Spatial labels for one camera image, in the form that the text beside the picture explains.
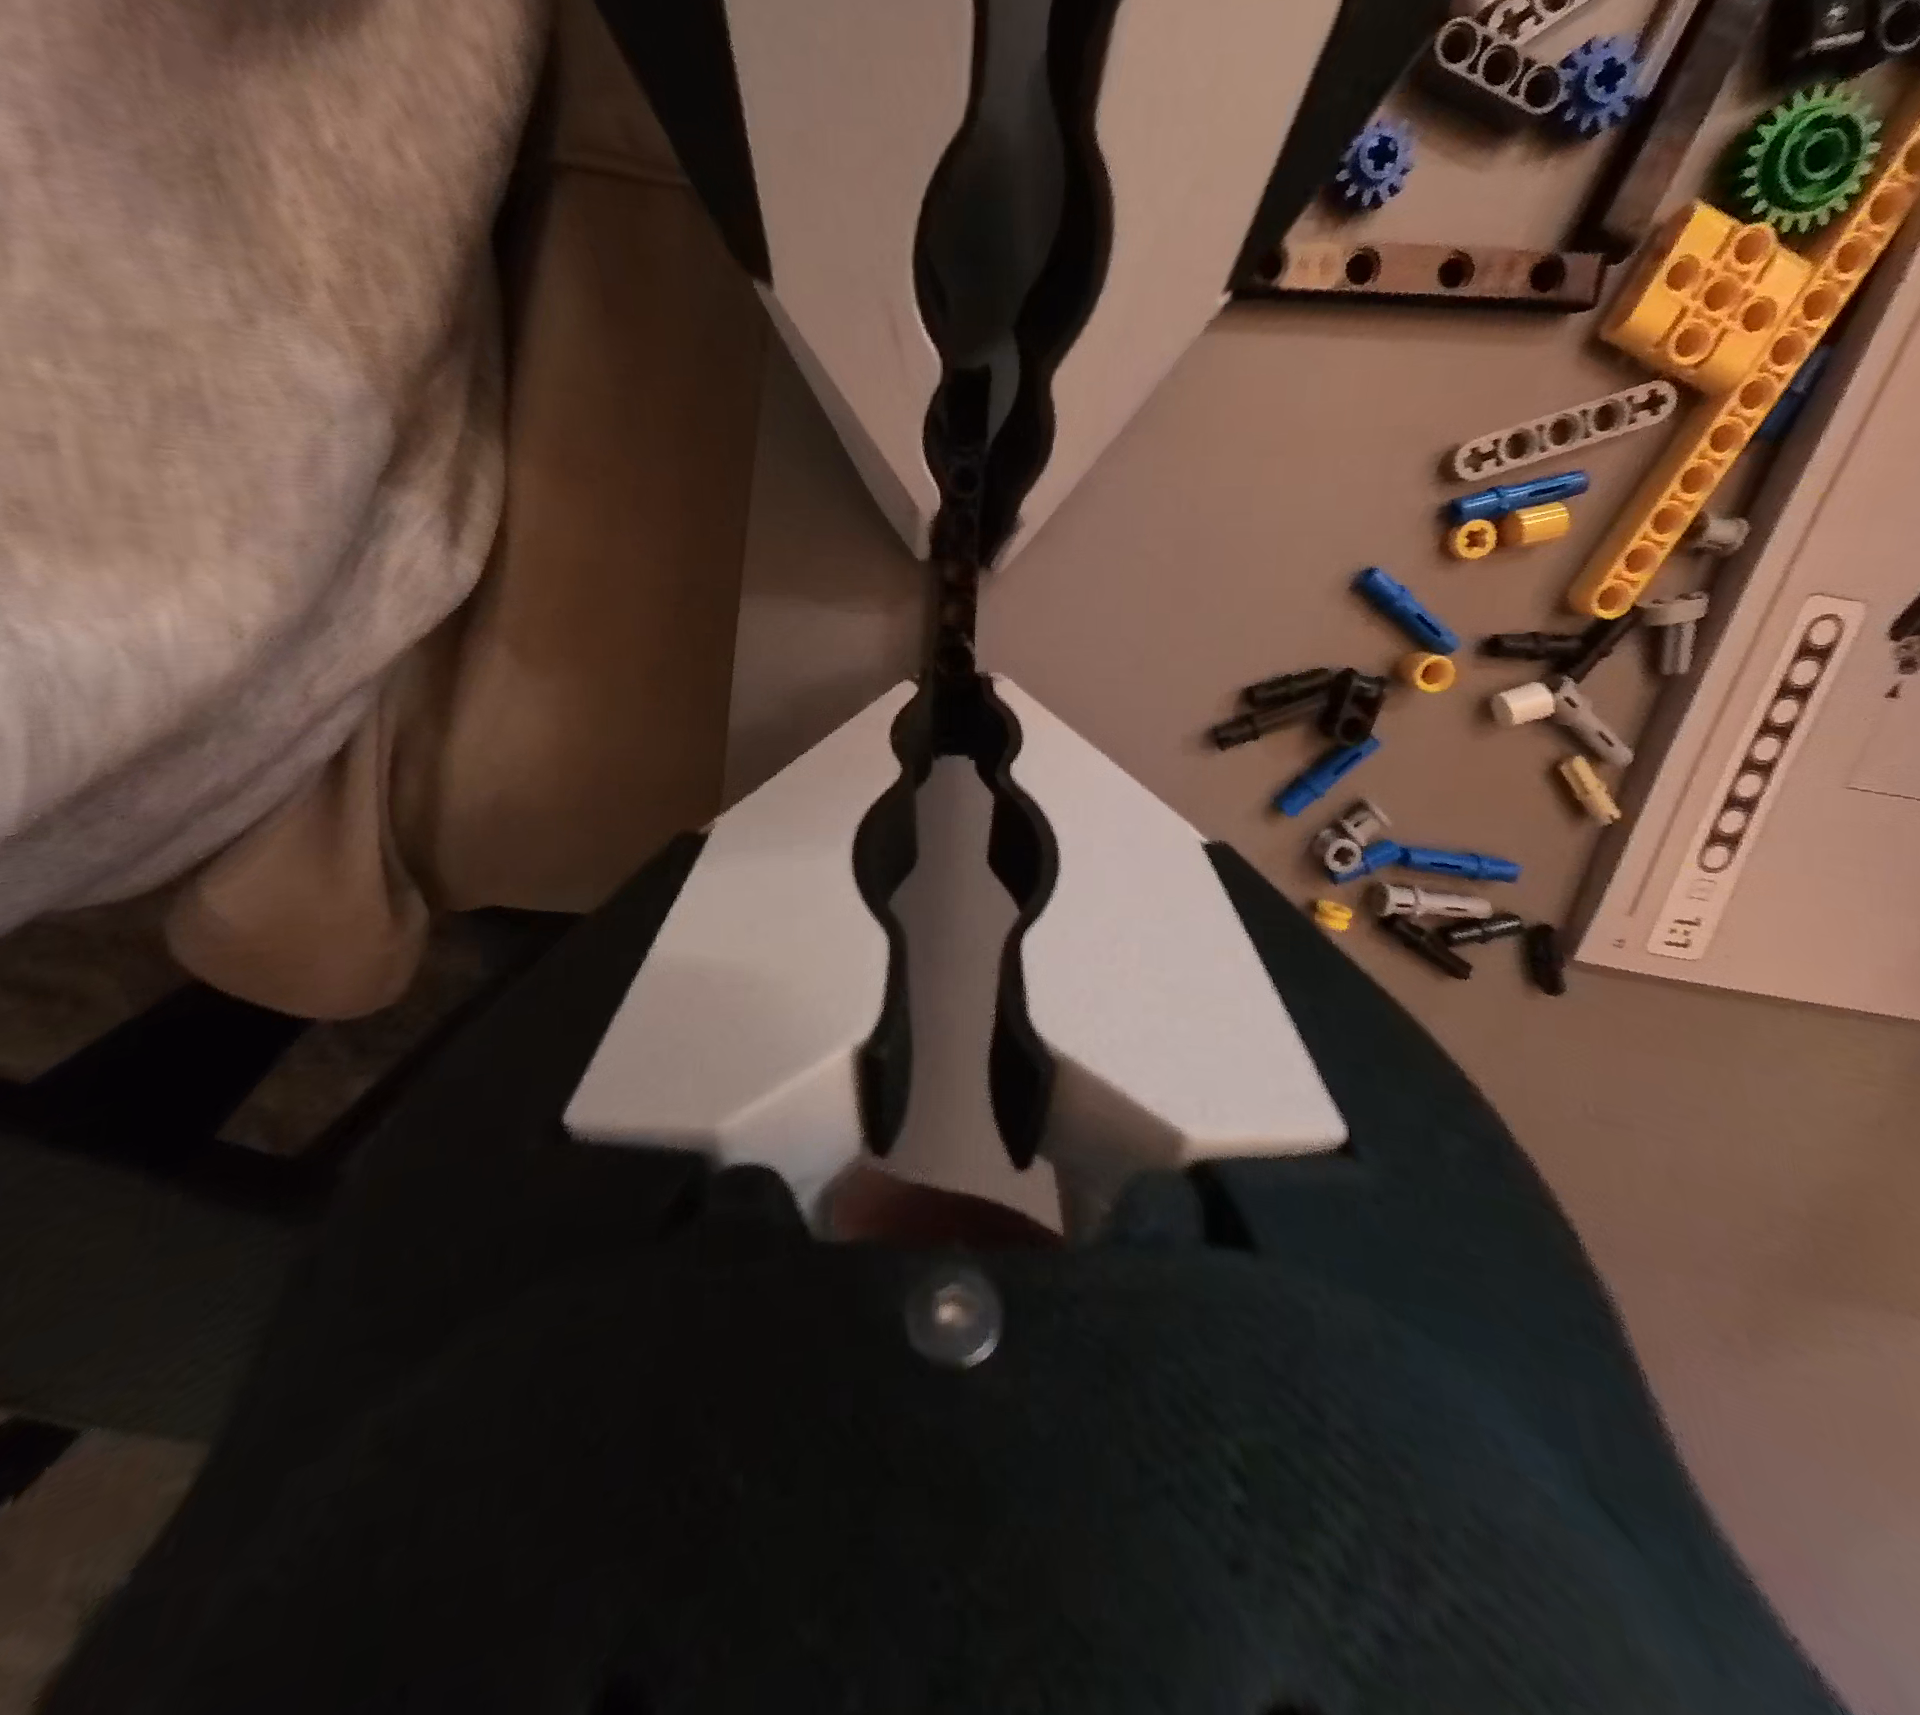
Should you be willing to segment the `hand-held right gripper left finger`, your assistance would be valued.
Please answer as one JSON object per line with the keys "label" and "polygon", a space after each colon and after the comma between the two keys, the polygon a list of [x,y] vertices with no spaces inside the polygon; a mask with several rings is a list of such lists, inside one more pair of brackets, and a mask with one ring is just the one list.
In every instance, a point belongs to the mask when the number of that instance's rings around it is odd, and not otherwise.
{"label": "hand-held right gripper left finger", "polygon": [[928,696],[904,680],[696,840],[564,1108],[585,1146],[769,1170],[824,1233],[949,1072],[920,864]]}

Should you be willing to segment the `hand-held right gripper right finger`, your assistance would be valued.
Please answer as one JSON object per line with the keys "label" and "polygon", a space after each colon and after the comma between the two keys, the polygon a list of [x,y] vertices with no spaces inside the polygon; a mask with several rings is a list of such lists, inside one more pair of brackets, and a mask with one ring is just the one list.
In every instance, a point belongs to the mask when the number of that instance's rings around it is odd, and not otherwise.
{"label": "hand-held right gripper right finger", "polygon": [[1211,844],[1003,676],[979,686],[986,864],[1012,904],[988,1090],[1091,1233],[1142,1174],[1343,1152],[1348,1126]]}

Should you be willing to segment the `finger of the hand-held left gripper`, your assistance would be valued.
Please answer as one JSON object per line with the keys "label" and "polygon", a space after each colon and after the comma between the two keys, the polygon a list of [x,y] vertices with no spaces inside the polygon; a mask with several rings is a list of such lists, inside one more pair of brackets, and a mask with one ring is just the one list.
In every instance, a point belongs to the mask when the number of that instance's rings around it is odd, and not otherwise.
{"label": "finger of the hand-held left gripper", "polygon": [[1227,306],[1345,0],[1052,0],[1062,212],[990,444],[1014,558]]}
{"label": "finger of the hand-held left gripper", "polygon": [[977,0],[723,0],[769,316],[914,560],[941,492],[944,378],[917,282],[936,172],[973,104]]}

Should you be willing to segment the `thin black lego beam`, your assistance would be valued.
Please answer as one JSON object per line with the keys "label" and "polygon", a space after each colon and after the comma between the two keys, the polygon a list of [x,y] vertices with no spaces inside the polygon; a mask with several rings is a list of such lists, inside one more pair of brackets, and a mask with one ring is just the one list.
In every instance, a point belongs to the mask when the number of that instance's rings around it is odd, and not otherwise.
{"label": "thin black lego beam", "polygon": [[928,526],[928,644],[925,692],[931,744],[956,752],[979,688],[979,598],[982,582],[982,518],[993,452],[988,366],[944,378],[931,408],[927,460],[938,490]]}

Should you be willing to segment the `small blue lego gear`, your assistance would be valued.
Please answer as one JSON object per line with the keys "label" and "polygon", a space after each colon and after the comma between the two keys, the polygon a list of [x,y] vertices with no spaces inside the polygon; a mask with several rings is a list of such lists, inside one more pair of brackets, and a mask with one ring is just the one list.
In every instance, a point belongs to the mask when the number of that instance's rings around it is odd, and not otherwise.
{"label": "small blue lego gear", "polygon": [[1637,38],[1614,34],[1572,48],[1557,66],[1559,130],[1589,142],[1621,128],[1643,96],[1643,54]]}
{"label": "small blue lego gear", "polygon": [[1401,120],[1371,120],[1336,162],[1328,200],[1348,214],[1372,214],[1397,200],[1419,166],[1416,138]]}

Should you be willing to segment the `wide black holed lego beam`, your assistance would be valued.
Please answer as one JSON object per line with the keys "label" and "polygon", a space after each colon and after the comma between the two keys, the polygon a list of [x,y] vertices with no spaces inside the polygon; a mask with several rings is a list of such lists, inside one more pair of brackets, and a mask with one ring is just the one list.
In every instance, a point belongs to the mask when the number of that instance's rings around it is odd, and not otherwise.
{"label": "wide black holed lego beam", "polygon": [[1273,250],[1228,298],[1585,314],[1613,268],[1603,254],[1568,248],[1308,240]]}

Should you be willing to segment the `scattered small lego pins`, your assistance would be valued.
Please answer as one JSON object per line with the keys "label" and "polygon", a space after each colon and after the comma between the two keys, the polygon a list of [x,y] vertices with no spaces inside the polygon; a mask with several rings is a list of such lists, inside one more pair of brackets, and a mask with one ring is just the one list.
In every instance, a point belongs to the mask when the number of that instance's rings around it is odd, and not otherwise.
{"label": "scattered small lego pins", "polygon": [[[1676,550],[1689,544],[1689,532]],[[1664,668],[1689,664],[1708,600],[1700,592],[1662,600],[1664,568],[1618,620],[1577,618],[1563,598],[1572,626],[1494,630],[1473,644],[1404,578],[1381,566],[1361,568],[1348,594],[1392,636],[1392,664],[1314,666],[1254,682],[1235,696],[1222,722],[1207,728],[1207,744],[1227,752],[1289,732],[1308,734],[1314,752],[1273,794],[1277,816],[1308,816],[1383,748],[1391,754],[1391,780],[1413,784],[1421,808],[1443,802],[1475,810],[1475,842],[1421,844],[1379,806],[1361,802],[1313,848],[1330,882],[1356,890],[1383,870],[1408,872],[1413,884],[1377,886],[1379,926],[1464,980],[1473,972],[1463,950],[1489,936],[1524,934],[1516,916],[1487,900],[1524,880],[1523,862],[1507,856],[1524,790],[1516,784],[1519,758],[1503,750],[1528,748],[1531,762],[1554,776],[1567,812],[1581,824],[1609,830],[1621,822],[1618,788],[1637,752],[1617,712],[1599,704],[1594,676],[1637,636],[1661,640],[1654,658]]]}

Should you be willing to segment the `yellow lego block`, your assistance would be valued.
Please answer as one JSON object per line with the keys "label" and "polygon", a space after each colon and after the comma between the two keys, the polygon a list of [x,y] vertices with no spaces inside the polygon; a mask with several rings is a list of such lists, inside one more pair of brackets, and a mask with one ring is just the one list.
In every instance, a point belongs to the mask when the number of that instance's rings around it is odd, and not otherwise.
{"label": "yellow lego block", "polygon": [[1661,380],[1724,392],[1784,328],[1810,274],[1770,226],[1697,198],[1649,238],[1596,338]]}

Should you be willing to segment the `green lego gear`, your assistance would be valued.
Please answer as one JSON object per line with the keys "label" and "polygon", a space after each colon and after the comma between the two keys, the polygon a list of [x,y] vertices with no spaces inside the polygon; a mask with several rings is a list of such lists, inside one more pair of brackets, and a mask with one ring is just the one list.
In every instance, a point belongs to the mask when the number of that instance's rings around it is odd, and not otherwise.
{"label": "green lego gear", "polygon": [[1724,206],[1781,238],[1808,236],[1854,202],[1881,142],[1882,118],[1854,86],[1796,90],[1731,144],[1719,184]]}

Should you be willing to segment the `short grey lego liftarm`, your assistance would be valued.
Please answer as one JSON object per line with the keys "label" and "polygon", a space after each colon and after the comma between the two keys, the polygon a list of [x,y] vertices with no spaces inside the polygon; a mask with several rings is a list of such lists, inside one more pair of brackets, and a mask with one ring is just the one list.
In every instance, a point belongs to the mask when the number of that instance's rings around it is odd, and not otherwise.
{"label": "short grey lego liftarm", "polygon": [[1443,480],[1501,480],[1623,436],[1658,430],[1674,418],[1680,402],[1674,384],[1633,384],[1463,442],[1444,458]]}

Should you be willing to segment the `long yellow lego beam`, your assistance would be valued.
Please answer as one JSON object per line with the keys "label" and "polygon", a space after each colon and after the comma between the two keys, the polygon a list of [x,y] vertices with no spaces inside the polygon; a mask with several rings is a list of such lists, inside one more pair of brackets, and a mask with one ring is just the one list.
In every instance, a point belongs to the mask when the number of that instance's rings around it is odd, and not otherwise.
{"label": "long yellow lego beam", "polygon": [[1740,384],[1704,396],[1682,386],[1694,406],[1680,414],[1667,450],[1572,578],[1565,596],[1572,616],[1613,622],[1651,592],[1694,518],[1887,256],[1917,206],[1917,118],[1917,94],[1909,94],[1892,118],[1881,166],[1853,208],[1814,240],[1807,256],[1813,272],[1784,328],[1770,336]]}

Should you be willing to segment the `lego instruction booklet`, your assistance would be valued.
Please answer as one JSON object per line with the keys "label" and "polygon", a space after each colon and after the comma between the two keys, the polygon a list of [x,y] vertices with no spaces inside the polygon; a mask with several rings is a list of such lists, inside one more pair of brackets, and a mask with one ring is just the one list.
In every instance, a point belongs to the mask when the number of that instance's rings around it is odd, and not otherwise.
{"label": "lego instruction booklet", "polygon": [[1572,960],[1918,1014],[1918,274],[1878,278],[1653,718]]}

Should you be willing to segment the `dark patterned rug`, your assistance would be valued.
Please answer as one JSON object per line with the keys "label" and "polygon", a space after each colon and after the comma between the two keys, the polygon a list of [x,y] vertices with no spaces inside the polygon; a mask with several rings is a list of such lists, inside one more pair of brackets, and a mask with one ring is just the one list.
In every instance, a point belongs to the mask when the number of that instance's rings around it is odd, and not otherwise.
{"label": "dark patterned rug", "polygon": [[85,1433],[218,1429],[361,1148],[572,926],[465,916],[369,1022],[189,982],[5,1082],[5,1501]]}

